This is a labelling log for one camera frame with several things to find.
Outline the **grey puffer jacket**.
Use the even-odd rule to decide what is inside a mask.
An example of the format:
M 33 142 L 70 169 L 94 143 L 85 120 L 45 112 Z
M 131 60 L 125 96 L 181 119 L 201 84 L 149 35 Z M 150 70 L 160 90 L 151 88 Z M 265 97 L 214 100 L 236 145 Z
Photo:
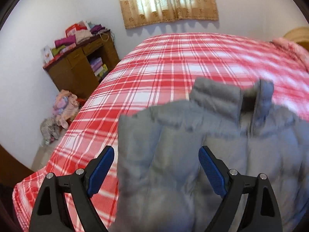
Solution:
M 308 121 L 272 102 L 274 85 L 197 78 L 188 100 L 118 122 L 119 198 L 111 231 L 205 231 L 235 178 L 270 182 L 283 231 L 308 211 Z

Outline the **pink clothes pile on floor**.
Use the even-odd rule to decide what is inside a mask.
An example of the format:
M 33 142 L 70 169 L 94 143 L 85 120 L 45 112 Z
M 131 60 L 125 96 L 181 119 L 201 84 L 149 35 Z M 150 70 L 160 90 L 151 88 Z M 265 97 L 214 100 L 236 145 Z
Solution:
M 67 120 L 72 121 L 79 112 L 77 96 L 70 91 L 61 90 L 55 98 L 52 108 L 57 125 L 68 129 L 69 123 Z

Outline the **grey cloth on floor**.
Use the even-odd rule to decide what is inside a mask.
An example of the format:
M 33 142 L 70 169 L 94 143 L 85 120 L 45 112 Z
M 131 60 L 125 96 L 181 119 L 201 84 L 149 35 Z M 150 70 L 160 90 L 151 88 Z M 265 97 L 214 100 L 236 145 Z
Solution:
M 40 124 L 40 131 L 46 145 L 58 140 L 60 137 L 60 129 L 55 117 L 44 119 Z

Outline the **brown wooden desk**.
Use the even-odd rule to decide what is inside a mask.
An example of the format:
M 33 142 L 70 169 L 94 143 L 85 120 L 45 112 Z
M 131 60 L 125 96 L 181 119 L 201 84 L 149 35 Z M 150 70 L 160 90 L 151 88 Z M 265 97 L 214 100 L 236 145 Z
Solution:
M 110 73 L 119 63 L 114 37 L 110 30 L 78 44 L 43 68 L 59 91 L 67 90 L 88 99 L 101 82 L 91 68 L 90 61 L 101 58 Z

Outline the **stacked boxes in desk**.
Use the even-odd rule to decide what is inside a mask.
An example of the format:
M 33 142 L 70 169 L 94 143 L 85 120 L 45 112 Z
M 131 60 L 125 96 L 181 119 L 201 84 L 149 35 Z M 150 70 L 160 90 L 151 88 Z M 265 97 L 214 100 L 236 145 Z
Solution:
M 103 64 L 101 58 L 93 59 L 90 65 L 96 77 L 102 77 L 108 71 L 106 64 Z

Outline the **white card box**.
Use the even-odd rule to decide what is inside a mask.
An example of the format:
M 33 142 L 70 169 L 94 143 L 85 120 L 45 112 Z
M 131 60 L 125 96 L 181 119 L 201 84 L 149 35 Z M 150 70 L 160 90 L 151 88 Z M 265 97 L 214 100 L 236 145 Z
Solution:
M 44 46 L 41 49 L 41 55 L 42 55 L 44 64 L 48 64 L 51 60 L 54 59 L 53 54 L 51 52 L 51 48 L 49 46 Z

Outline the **pink floral folded quilt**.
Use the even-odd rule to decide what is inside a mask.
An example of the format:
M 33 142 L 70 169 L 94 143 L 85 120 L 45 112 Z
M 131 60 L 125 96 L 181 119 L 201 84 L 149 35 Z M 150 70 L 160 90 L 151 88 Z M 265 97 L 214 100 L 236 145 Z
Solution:
M 301 62 L 308 72 L 308 51 L 304 47 L 285 38 L 276 38 L 271 43 L 285 50 L 294 60 Z

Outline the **green folded cloth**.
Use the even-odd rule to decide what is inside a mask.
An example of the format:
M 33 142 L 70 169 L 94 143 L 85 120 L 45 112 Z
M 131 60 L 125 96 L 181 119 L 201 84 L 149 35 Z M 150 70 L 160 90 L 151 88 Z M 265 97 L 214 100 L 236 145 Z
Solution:
M 52 53 L 52 55 L 55 57 L 55 56 L 58 55 L 58 54 L 61 52 L 61 50 L 63 50 L 64 48 L 66 48 L 65 45 L 52 48 L 52 49 L 51 49 L 51 53 Z

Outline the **magenta folded cloth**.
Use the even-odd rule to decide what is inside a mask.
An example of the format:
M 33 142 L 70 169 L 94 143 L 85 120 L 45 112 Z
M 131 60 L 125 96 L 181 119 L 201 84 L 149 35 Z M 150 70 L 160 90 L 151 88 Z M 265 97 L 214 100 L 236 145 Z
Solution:
M 72 36 L 68 36 L 66 38 L 62 38 L 62 39 L 58 39 L 54 41 L 55 47 L 59 48 L 61 46 L 69 46 L 71 44 L 75 44 L 76 43 L 76 36 L 72 35 Z

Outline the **red plaid bed sheet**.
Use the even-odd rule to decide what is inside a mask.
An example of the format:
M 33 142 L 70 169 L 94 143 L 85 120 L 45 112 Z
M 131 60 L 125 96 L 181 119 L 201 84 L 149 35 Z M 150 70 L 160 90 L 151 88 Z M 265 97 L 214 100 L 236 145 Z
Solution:
M 184 33 L 150 37 L 128 53 L 86 101 L 47 165 L 16 184 L 13 204 L 23 231 L 46 174 L 73 173 L 106 146 L 117 146 L 120 114 L 188 98 L 198 77 L 249 87 L 274 83 L 273 102 L 308 119 L 308 65 L 268 41 Z

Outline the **beige folded cloth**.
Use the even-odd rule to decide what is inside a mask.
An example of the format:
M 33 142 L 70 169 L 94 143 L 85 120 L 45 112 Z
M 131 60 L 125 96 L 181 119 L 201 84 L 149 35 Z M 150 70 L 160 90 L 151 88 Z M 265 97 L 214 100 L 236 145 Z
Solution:
M 78 30 L 75 33 L 76 44 L 80 44 L 81 42 L 90 39 L 92 36 L 92 33 L 87 29 Z

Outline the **cream wooden headboard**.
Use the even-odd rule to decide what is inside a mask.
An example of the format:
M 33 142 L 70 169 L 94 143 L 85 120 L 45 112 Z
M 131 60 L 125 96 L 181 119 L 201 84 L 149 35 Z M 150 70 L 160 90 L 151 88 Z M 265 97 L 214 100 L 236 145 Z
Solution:
M 295 43 L 308 43 L 309 27 L 298 27 L 287 32 L 283 38 Z

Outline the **red gift box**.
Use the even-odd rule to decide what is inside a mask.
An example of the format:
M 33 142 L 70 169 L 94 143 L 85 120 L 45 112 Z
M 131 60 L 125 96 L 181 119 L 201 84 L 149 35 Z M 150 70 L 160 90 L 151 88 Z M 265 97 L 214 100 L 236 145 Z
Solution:
M 82 29 L 83 27 L 81 27 L 79 24 L 73 24 L 65 30 L 65 35 L 66 37 L 75 35 L 77 31 Z

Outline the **purple folded cloth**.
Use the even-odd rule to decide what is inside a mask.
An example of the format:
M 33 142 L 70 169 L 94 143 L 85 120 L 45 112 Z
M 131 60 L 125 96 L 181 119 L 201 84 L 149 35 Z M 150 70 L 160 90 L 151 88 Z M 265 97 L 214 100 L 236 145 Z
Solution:
M 92 35 L 96 35 L 100 32 L 104 32 L 106 30 L 106 27 L 105 26 L 102 26 L 101 24 L 99 25 L 94 25 L 91 29 L 90 29 L 90 32 Z

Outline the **beige window curtain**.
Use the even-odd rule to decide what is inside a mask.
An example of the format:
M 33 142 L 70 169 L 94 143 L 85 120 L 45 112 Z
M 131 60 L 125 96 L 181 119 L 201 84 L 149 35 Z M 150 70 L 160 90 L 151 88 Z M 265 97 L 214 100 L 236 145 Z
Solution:
M 182 19 L 218 21 L 215 0 L 119 0 L 126 29 Z

